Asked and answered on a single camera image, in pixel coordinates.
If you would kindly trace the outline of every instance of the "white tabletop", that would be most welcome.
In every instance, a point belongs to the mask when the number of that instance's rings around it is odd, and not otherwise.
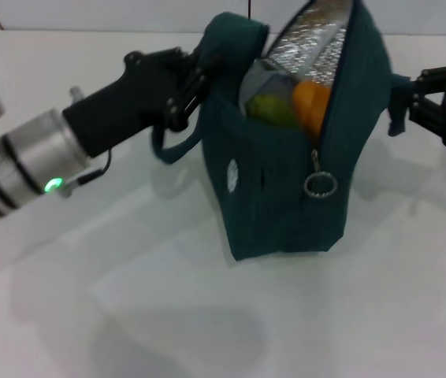
[[[122,73],[130,50],[200,35],[0,32],[0,132]],[[446,37],[386,39],[394,68],[446,65]],[[236,264],[197,148],[165,167],[148,132],[68,201],[0,222],[0,377],[445,378],[446,149],[383,115],[345,237]]]

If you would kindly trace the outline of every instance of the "white wall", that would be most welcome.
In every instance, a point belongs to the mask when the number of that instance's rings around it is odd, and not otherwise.
[[[226,10],[247,0],[0,0],[6,29],[202,32]]]
[[[252,15],[277,32],[305,2],[253,0]],[[365,0],[365,3],[385,34],[446,35],[446,0]]]

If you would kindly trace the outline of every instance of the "bag strap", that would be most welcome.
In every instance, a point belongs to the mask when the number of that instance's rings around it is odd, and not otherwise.
[[[394,74],[392,76],[391,98],[388,111],[391,118],[389,136],[398,136],[405,132],[405,116],[408,110],[408,101],[412,95],[412,82],[410,77]]]
[[[224,66],[214,79],[210,93],[236,101],[240,83],[253,61],[262,53],[269,28],[257,21],[233,13],[216,16],[207,26],[202,41],[199,63],[203,64],[215,54],[223,57]],[[173,164],[209,132],[207,122],[199,121],[195,130],[182,143],[165,148],[165,129],[153,128],[151,146],[154,154],[166,164]]]

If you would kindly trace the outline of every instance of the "cable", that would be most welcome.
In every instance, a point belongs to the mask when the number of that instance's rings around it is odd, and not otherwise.
[[[98,179],[100,176],[102,176],[104,173],[107,172],[107,170],[111,166],[111,161],[113,159],[113,155],[111,154],[111,150],[107,151],[107,163],[104,165],[103,168],[97,169],[96,171],[87,173],[86,175],[82,175],[76,179],[76,182],[79,186],[85,185],[86,183],[89,183],[95,179]]]

